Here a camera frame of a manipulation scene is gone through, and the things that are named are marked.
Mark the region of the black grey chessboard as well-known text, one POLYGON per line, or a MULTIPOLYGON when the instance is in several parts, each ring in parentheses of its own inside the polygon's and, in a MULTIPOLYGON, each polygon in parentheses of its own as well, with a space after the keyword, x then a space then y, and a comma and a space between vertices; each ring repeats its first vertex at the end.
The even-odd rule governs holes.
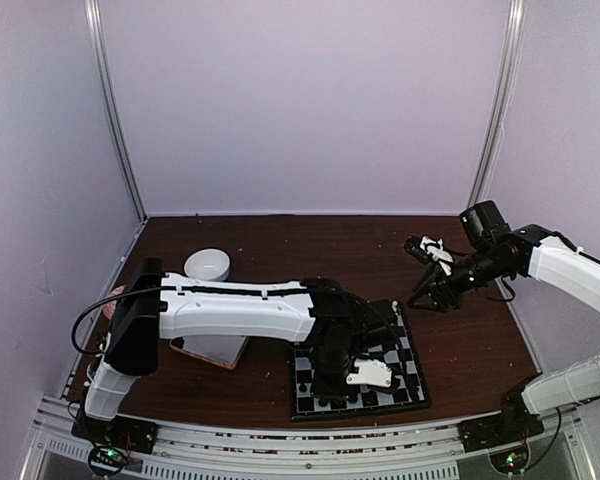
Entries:
POLYGON ((402 305, 379 300, 371 305, 391 323, 402 347, 389 335, 356 353, 363 360, 378 360, 392 370, 392 385, 381 388, 350 385, 342 397, 319 399, 313 395, 315 369, 310 350, 296 344, 289 357, 290 418, 293 422, 340 421, 367 415, 384 415, 427 409, 431 398, 402 305))

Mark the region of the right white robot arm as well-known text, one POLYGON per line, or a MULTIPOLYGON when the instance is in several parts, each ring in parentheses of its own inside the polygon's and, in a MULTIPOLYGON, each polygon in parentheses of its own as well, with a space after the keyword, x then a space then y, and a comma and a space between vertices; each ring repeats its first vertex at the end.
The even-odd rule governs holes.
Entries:
MULTIPOLYGON (((518 276, 551 285, 600 313, 600 260, 562 233, 530 224, 513 230, 492 200, 474 204, 459 220, 473 247, 460 255, 441 240, 411 236, 407 254, 427 268, 407 304, 412 309, 457 310, 465 292, 518 276)), ((562 370, 541 374, 507 393, 492 430, 499 440, 515 440, 531 416, 600 399, 600 353, 562 370)))

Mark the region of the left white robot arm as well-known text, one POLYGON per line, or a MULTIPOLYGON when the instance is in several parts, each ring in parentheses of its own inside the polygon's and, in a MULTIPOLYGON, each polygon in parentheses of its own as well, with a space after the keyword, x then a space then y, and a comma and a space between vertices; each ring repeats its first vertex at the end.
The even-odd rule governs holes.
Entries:
POLYGON ((148 258, 120 294, 103 302, 115 308, 83 401, 84 425, 103 444, 123 436, 119 407, 137 379, 157 370, 162 340, 241 336, 301 345, 310 354, 310 392, 318 400, 346 400, 355 386, 394 385, 386 363, 361 354, 397 337, 392 322, 331 279, 203 281, 166 272, 160 259, 148 258))

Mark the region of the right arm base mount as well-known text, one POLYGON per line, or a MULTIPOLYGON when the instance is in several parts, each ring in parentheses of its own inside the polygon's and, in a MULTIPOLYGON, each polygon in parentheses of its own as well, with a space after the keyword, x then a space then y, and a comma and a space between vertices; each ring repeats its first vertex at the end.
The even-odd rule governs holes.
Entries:
POLYGON ((509 477, 522 474, 531 464, 529 441, 544 433, 537 417, 516 422, 502 413, 462 421, 457 429, 466 453, 485 450, 493 469, 509 477))

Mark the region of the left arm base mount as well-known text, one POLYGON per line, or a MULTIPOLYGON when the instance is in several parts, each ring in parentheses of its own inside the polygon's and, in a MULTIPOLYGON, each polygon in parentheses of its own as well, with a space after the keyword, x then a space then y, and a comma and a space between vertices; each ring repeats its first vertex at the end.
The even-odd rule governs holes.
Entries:
POLYGON ((89 443, 86 460, 89 469, 99 477, 112 477, 131 465, 133 453, 153 452, 158 425, 122 416, 101 421, 79 415, 71 434, 89 443))

